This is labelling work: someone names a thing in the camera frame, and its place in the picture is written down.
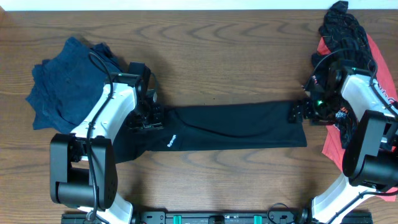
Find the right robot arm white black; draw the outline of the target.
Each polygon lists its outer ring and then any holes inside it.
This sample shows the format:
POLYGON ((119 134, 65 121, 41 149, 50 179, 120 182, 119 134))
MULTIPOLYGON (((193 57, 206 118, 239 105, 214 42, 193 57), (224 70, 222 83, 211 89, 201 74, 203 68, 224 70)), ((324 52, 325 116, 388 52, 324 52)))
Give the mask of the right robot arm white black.
POLYGON ((311 78, 310 98, 295 105, 291 121, 331 124, 347 108, 352 136, 341 175, 296 215, 296 223, 343 223, 345 216, 373 196, 397 195, 397 108, 382 93, 375 74, 354 65, 331 66, 325 83, 311 78))

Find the black polo shirt white logo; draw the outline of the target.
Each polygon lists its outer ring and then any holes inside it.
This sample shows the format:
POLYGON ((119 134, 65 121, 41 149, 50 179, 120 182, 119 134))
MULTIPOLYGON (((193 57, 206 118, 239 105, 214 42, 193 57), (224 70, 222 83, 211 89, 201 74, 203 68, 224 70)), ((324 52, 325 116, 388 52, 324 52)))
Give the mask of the black polo shirt white logo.
POLYGON ((290 123, 291 101, 167 108, 163 127, 134 130, 124 125, 114 139, 115 162, 146 151, 210 151, 305 147, 301 123, 290 123))

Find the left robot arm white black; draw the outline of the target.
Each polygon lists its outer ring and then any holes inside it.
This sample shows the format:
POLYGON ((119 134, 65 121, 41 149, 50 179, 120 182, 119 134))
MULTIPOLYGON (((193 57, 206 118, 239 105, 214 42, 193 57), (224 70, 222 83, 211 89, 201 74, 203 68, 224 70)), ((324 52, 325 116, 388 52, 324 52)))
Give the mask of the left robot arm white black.
POLYGON ((75 208, 62 223, 136 223, 132 203, 118 193, 114 141, 124 124, 159 129, 157 93, 147 75, 112 73, 88 116, 50 142, 50 197, 75 208))

